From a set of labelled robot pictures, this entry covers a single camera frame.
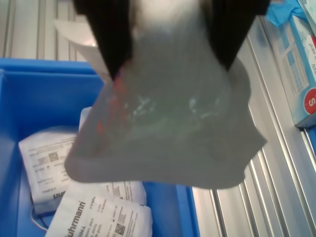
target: printed label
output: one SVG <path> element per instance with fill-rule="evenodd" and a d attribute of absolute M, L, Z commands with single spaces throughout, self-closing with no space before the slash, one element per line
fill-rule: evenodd
<path fill-rule="evenodd" d="M 310 115 L 316 111 L 316 88 L 312 88 L 306 93 L 304 108 Z"/>

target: blue plastic container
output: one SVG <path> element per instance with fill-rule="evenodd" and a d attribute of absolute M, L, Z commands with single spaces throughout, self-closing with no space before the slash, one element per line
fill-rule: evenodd
<path fill-rule="evenodd" d="M 87 63 L 0 59 L 0 236 L 43 237 L 30 219 L 31 199 L 18 142 L 56 125 L 79 125 L 103 86 Z M 144 183 L 153 237 L 198 237 L 192 189 Z M 44 217 L 50 223 L 53 214 Z"/>

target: corrugated metal surface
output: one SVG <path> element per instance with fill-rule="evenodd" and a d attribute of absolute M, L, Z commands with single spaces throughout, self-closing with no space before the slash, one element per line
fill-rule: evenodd
<path fill-rule="evenodd" d="M 55 18 L 85 21 L 67 1 L 0 0 L 0 56 L 84 61 L 56 33 Z M 293 125 L 260 20 L 238 56 L 251 79 L 253 119 L 269 142 L 238 187 L 194 189 L 201 237 L 316 236 L 315 155 Z"/>
<path fill-rule="evenodd" d="M 307 133 L 293 124 L 259 19 L 238 56 L 251 80 L 251 114 L 268 144 L 238 187 L 194 189 L 201 237 L 316 236 L 315 155 Z"/>
<path fill-rule="evenodd" d="M 85 21 L 66 0 L 0 0 L 0 56 L 85 61 L 56 32 L 56 18 Z"/>

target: translucent plastic bag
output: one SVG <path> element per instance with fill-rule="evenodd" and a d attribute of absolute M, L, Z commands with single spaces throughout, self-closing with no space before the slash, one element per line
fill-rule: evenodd
<path fill-rule="evenodd" d="M 83 126 L 92 107 L 84 108 L 80 115 L 79 129 Z M 141 181 L 124 181 L 124 182 L 109 182 L 101 183 L 100 187 L 106 189 L 110 194 L 131 202 L 137 202 L 141 205 L 146 205 L 146 191 Z"/>
<path fill-rule="evenodd" d="M 228 188 L 265 140 L 236 59 L 219 64 L 199 1 L 134 1 L 133 57 L 103 88 L 65 167 L 74 180 Z"/>

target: sealed pouch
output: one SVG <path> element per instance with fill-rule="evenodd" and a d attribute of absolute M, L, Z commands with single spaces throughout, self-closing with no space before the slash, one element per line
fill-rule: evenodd
<path fill-rule="evenodd" d="M 76 127 L 51 127 L 19 142 L 37 214 L 55 211 L 68 187 L 64 162 L 77 133 Z"/>
<path fill-rule="evenodd" d="M 71 182 L 46 237 L 151 237 L 147 206 L 122 200 L 98 184 Z"/>

